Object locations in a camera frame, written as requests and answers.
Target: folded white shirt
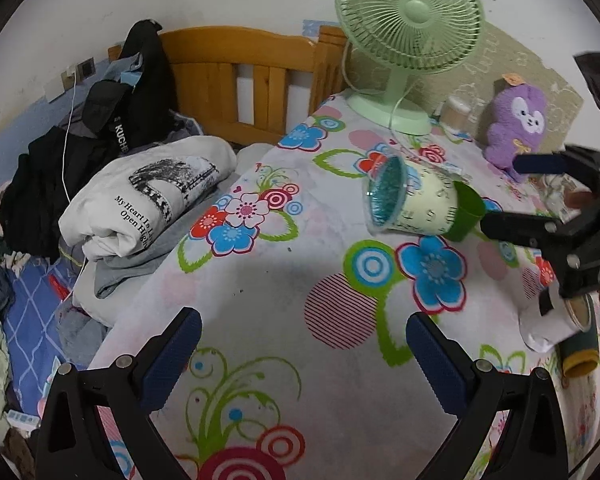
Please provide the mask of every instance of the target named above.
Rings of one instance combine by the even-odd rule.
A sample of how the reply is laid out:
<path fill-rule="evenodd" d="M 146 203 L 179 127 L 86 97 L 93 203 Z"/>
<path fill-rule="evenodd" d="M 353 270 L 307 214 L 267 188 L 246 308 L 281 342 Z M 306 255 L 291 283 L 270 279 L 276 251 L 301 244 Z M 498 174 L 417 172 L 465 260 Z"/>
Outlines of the folded white shirt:
<path fill-rule="evenodd" d="M 71 200 L 60 232 L 69 245 L 84 241 L 89 260 L 137 253 L 235 165 L 231 146 L 207 136 L 117 158 Z"/>

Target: fan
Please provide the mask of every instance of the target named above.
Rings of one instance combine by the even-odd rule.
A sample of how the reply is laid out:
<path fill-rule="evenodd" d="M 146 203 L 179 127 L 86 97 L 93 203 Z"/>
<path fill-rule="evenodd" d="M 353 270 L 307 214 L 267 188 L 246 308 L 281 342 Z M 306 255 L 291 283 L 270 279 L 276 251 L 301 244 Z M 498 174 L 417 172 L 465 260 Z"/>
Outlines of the fan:
<path fill-rule="evenodd" d="M 381 95 L 357 91 L 349 106 L 401 133 L 428 134 L 427 113 L 404 99 L 408 78 L 444 72 L 471 54 L 484 19 L 480 0 L 336 0 L 336 10 L 352 45 L 391 68 Z"/>

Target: blue patterned fabric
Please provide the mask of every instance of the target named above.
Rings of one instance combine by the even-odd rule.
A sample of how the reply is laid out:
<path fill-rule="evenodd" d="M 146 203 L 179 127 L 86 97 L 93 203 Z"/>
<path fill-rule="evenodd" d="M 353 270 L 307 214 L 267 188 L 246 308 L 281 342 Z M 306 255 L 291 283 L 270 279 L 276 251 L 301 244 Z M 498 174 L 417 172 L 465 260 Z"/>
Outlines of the blue patterned fabric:
<path fill-rule="evenodd" d="M 50 266 L 41 258 L 32 258 L 19 278 L 10 271 L 16 300 L 2 325 L 11 358 L 13 387 L 22 411 L 29 415 L 38 414 L 38 401 L 54 357 L 66 361 L 54 317 L 62 302 L 48 280 L 51 274 L 69 290 L 73 288 L 75 275 L 62 260 Z"/>

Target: purple plush toy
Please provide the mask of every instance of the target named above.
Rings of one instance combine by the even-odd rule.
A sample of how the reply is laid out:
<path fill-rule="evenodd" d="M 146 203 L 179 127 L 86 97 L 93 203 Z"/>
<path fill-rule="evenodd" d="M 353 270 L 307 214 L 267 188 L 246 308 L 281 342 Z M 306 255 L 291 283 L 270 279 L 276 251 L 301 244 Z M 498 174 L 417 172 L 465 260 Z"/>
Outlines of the purple plush toy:
<path fill-rule="evenodd" d="M 484 158 L 522 182 L 524 177 L 513 169 L 513 159 L 538 150 L 544 136 L 546 99 L 541 89 L 521 84 L 500 92 L 493 108 L 496 122 L 487 132 L 489 146 Z"/>

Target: beige patterned board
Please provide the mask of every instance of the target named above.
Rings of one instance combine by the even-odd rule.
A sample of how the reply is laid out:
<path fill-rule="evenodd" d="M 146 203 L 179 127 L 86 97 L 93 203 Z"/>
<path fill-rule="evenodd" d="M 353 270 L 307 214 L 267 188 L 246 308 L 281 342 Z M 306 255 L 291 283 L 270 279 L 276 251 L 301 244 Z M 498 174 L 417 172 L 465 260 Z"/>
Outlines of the beige patterned board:
<path fill-rule="evenodd" d="M 354 51 L 349 77 L 357 88 L 383 88 L 388 69 Z M 555 70 L 520 42 L 491 23 L 485 23 L 480 44 L 462 65 L 435 75 L 421 76 L 409 99 L 433 112 L 449 94 L 472 106 L 467 131 L 480 142 L 493 122 L 491 101 L 506 83 L 502 74 L 518 73 L 544 91 L 547 98 L 547 130 L 541 151 L 558 150 L 582 108 L 582 97 Z"/>

